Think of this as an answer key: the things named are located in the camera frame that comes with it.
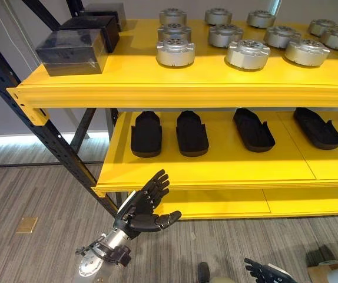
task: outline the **silver cylindrical motor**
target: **silver cylindrical motor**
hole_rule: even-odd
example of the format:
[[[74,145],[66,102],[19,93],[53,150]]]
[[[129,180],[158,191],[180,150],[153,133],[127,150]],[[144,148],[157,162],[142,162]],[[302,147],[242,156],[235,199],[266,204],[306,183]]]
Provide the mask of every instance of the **silver cylindrical motor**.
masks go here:
[[[304,66],[321,66],[330,50],[315,40],[290,41],[284,56],[296,64]]]
[[[320,37],[328,28],[338,28],[338,25],[331,19],[314,19],[310,22],[308,32]]]
[[[182,67],[195,59],[195,45],[181,38],[171,38],[157,43],[157,61],[165,66]]]
[[[247,23],[255,28],[268,28],[274,24],[275,16],[269,11],[256,10],[247,16]]]
[[[290,40],[299,40],[301,33],[295,29],[285,26],[267,28],[263,41],[269,46],[286,48]]]
[[[166,24],[157,29],[158,41],[169,38],[182,38],[191,42],[191,28],[183,24]]]
[[[232,41],[228,46],[226,61],[241,69],[256,70],[265,66],[269,55],[269,47],[259,41]]]
[[[216,47],[227,48],[232,41],[242,39],[244,31],[236,25],[221,24],[210,28],[208,43]]]
[[[204,20],[209,25],[230,24],[232,20],[232,13],[224,8],[213,8],[206,10]]]
[[[186,25],[186,13],[177,8],[167,8],[160,12],[160,24],[183,24]]]
[[[325,46],[338,50],[338,29],[326,29],[320,38]]]

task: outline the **black metal upright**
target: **black metal upright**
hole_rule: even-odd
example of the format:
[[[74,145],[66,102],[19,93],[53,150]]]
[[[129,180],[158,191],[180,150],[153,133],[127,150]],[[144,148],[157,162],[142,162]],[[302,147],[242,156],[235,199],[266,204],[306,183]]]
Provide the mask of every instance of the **black metal upright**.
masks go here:
[[[7,87],[16,87],[20,83],[19,78],[0,53],[0,96],[16,113],[16,115],[28,126],[28,128],[40,139],[48,150],[71,172],[72,175],[85,187],[85,189],[112,215],[117,214],[117,207],[106,195],[100,198],[92,190],[97,181],[85,164],[77,156],[73,148],[62,138],[60,132],[50,120],[44,126],[35,126],[20,109],[19,105],[6,91]]]
[[[22,1],[49,27],[49,29],[52,31],[57,31],[59,29],[61,24],[50,14],[39,0]]]
[[[81,0],[67,0],[67,5],[72,17],[79,16],[80,12],[84,10]]]

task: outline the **metal shelving rack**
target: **metal shelving rack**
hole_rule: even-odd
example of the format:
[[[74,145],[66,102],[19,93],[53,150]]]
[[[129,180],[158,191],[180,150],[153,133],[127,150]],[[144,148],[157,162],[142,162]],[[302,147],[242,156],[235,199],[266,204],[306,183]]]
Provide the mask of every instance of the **metal shelving rack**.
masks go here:
[[[57,20],[48,12],[48,10],[40,3],[39,0],[23,0],[27,6],[39,16],[39,18],[51,29],[56,30],[59,27]],[[82,7],[81,0],[67,0],[71,15],[78,14],[78,10]],[[17,87],[21,83],[20,79],[13,71],[11,66],[0,53],[0,96],[14,113],[24,122],[24,124],[39,138],[44,146],[71,172],[71,174],[79,181],[83,187],[102,205],[112,216],[117,214],[117,205],[112,199],[105,195],[99,197],[92,190],[96,185],[97,180],[88,170],[83,161],[78,157],[77,151],[81,144],[87,127],[89,126],[92,115],[90,110],[87,110],[81,120],[74,140],[76,143],[71,147],[61,136],[60,132],[55,128],[49,118],[46,119],[43,125],[37,126],[25,115],[21,109],[21,105],[17,104],[11,95],[6,91],[9,87]],[[42,115],[46,115],[42,109],[37,109]],[[113,109],[107,109],[107,124],[108,129],[112,133],[113,122],[116,122],[117,112]],[[121,194],[117,194],[117,204],[122,201]]]
[[[71,14],[76,15],[78,11],[73,9]],[[247,27],[242,22],[236,24],[244,28],[244,37],[263,39],[265,30]],[[112,215],[117,206],[107,193],[117,192],[117,204],[120,204],[120,192],[138,189],[147,176],[161,167],[167,169],[171,176],[173,192],[159,207],[158,213],[179,208],[184,211],[185,219],[338,213],[338,167],[336,173],[330,174],[331,168],[336,167],[333,164],[338,162],[338,150],[329,152],[331,155],[328,159],[322,158],[327,152],[307,147],[304,137],[293,125],[293,119],[288,118],[289,113],[271,111],[261,114],[262,117],[267,116],[269,127],[272,125],[276,131],[280,146],[278,142],[265,157],[243,152],[243,147],[238,148],[234,163],[234,159],[226,160],[221,152],[212,149],[198,159],[181,157],[175,142],[169,136],[163,139],[165,142],[160,156],[137,160],[128,146],[129,129],[137,113],[122,113],[98,182],[73,148],[60,138],[49,120],[46,107],[338,107],[338,72],[333,71],[338,70],[338,51],[332,51],[320,68],[301,68],[285,62],[282,58],[283,51],[273,48],[263,70],[243,72],[224,62],[224,49],[207,44],[208,26],[203,21],[189,21],[188,25],[193,28],[192,38],[197,48],[195,63],[187,68],[165,68],[157,64],[154,48],[157,20],[129,20],[126,30],[120,33],[121,39],[115,51],[108,57],[103,74],[78,75],[76,78],[50,77],[41,65],[21,83],[15,80],[0,85],[0,94],[8,97],[5,99],[7,103],[25,119],[31,129],[49,132],[48,148]],[[305,25],[290,26],[305,37],[312,38],[307,34]],[[225,114],[223,116],[218,113],[214,113],[215,119],[218,117],[224,126],[232,127],[231,117],[228,119]],[[176,114],[165,115],[162,116],[164,132],[171,131],[175,127]],[[210,139],[222,139],[215,126],[211,127],[215,122],[210,115],[212,113],[201,115],[206,125],[210,125]],[[325,112],[324,116],[335,120],[338,129],[338,114],[331,111]],[[116,117],[117,115],[108,116],[110,137],[113,129],[111,120],[115,122]],[[56,148],[57,144],[63,147],[60,152]],[[296,156],[287,156],[286,151],[291,151]],[[249,176],[241,171],[237,177],[215,177],[225,165],[237,168],[236,162],[256,171],[263,166],[264,172]],[[207,171],[207,168],[215,164],[215,169]],[[201,175],[194,173],[195,168],[200,170]],[[289,176],[282,168],[293,170],[294,173]],[[273,170],[282,172],[274,174]],[[264,173],[268,174],[266,180],[262,179]],[[318,194],[322,195],[322,199],[317,199]],[[202,210],[201,205],[208,206],[209,209]],[[316,209],[304,209],[309,206]]]

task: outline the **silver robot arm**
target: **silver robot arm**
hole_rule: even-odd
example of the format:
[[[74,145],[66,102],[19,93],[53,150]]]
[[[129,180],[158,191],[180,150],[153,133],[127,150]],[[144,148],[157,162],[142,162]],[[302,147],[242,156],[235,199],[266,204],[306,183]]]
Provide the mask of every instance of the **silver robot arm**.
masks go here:
[[[120,207],[110,233],[102,234],[96,241],[82,247],[76,254],[83,256],[75,283],[107,282],[115,266],[127,266],[131,250],[126,245],[141,232],[158,232],[181,218],[181,212],[156,215],[154,209],[169,193],[168,174],[157,172],[139,191],[133,191]]]

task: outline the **cardboard box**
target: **cardboard box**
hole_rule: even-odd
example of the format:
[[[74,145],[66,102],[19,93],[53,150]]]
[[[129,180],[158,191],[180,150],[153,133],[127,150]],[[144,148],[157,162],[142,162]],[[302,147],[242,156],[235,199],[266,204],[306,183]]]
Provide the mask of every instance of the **cardboard box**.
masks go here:
[[[114,51],[115,46],[120,40],[118,33],[117,20],[114,16],[83,16],[69,19],[62,24],[60,30],[68,29],[90,29],[100,28],[104,38],[107,50],[109,53]]]
[[[100,29],[54,31],[35,50],[53,76],[101,74],[108,56]]]
[[[123,3],[92,3],[80,12],[83,16],[115,16],[119,31],[126,26],[126,15]]]

